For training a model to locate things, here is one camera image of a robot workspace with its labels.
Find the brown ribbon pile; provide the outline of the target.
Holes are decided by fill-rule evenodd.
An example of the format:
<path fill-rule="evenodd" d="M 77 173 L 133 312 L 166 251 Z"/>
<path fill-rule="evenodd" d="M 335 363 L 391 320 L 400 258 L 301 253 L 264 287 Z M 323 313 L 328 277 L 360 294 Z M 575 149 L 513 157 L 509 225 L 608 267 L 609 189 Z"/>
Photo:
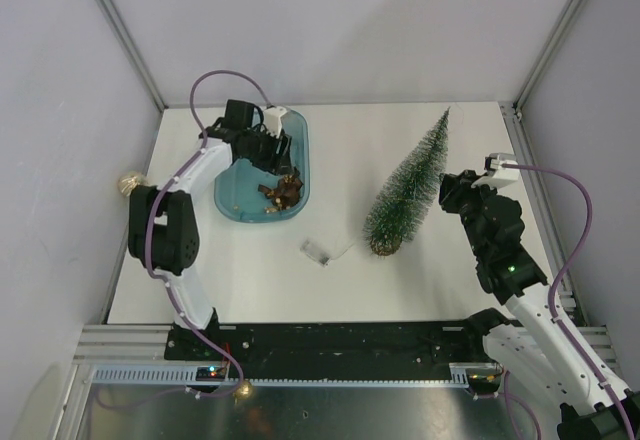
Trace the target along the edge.
<path fill-rule="evenodd" d="M 271 205 L 265 208 L 266 213 L 285 211 L 296 206 L 301 198 L 303 182 L 298 176 L 285 175 L 278 180 L 274 188 L 259 185 L 257 190 L 262 193 Z"/>

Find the small green christmas tree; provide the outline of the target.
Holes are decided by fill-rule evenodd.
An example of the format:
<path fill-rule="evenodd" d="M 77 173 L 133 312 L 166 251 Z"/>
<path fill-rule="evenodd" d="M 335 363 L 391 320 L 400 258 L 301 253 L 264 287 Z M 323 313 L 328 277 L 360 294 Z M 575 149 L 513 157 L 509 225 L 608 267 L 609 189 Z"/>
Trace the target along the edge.
<path fill-rule="evenodd" d="M 438 196 L 448 158 L 445 110 L 384 183 L 367 214 L 363 235 L 378 257 L 391 256 L 414 240 Z"/>

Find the clear light string battery box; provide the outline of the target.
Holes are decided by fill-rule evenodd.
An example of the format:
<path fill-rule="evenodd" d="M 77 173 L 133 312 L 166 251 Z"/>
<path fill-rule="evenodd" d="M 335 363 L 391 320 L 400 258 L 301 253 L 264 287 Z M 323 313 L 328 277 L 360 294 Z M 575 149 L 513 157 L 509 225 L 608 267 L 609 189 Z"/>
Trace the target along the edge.
<path fill-rule="evenodd" d="M 331 254 L 312 240 L 305 240 L 300 251 L 322 267 L 326 267 L 332 260 Z"/>

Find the white gold striped bauble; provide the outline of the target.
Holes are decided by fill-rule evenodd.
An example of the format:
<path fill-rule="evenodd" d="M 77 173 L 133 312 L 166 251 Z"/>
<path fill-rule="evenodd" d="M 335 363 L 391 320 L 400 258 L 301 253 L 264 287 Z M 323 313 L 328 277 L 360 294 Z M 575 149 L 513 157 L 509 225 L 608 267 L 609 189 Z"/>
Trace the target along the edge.
<path fill-rule="evenodd" d="M 147 185 L 148 181 L 146 176 L 137 171 L 127 172 L 117 181 L 118 190 L 125 198 L 128 198 L 137 187 Z"/>

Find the small gold bauble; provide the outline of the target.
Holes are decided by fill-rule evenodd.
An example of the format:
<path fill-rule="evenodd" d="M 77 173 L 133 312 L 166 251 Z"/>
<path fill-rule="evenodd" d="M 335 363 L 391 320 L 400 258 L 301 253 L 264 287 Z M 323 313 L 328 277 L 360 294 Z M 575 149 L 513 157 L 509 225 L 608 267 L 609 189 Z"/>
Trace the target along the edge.
<path fill-rule="evenodd" d="M 236 401 L 243 401 L 251 397 L 253 393 L 253 385 L 249 380 L 243 380 L 237 390 L 234 392 Z"/>

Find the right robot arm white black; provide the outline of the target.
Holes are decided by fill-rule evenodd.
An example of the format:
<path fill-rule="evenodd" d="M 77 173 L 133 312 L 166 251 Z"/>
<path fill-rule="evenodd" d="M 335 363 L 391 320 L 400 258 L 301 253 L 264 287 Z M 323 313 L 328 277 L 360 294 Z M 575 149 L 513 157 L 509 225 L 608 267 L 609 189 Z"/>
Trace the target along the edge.
<path fill-rule="evenodd" d="M 473 361 L 504 366 L 539 402 L 561 414 L 561 439 L 633 439 L 639 432 L 639 395 L 584 338 L 564 311 L 543 270 L 521 243 L 518 201 L 498 193 L 492 174 L 447 174 L 438 203 L 461 220 L 482 289 L 508 310 L 469 317 L 461 336 Z"/>

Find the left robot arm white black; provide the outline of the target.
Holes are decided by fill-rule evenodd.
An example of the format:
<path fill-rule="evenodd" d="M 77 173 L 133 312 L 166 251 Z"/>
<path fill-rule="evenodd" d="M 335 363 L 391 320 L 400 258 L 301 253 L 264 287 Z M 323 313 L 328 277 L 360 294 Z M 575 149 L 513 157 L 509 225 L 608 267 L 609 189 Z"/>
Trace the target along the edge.
<path fill-rule="evenodd" d="M 164 284 L 178 323 L 192 328 L 185 345 L 199 359 L 219 352 L 221 336 L 208 327 L 214 307 L 193 266 L 200 246 L 195 200 L 239 160 L 271 175 L 292 173 L 287 113 L 283 106 L 229 100 L 213 125 L 196 121 L 196 148 L 162 187 L 138 185 L 129 196 L 129 253 Z"/>

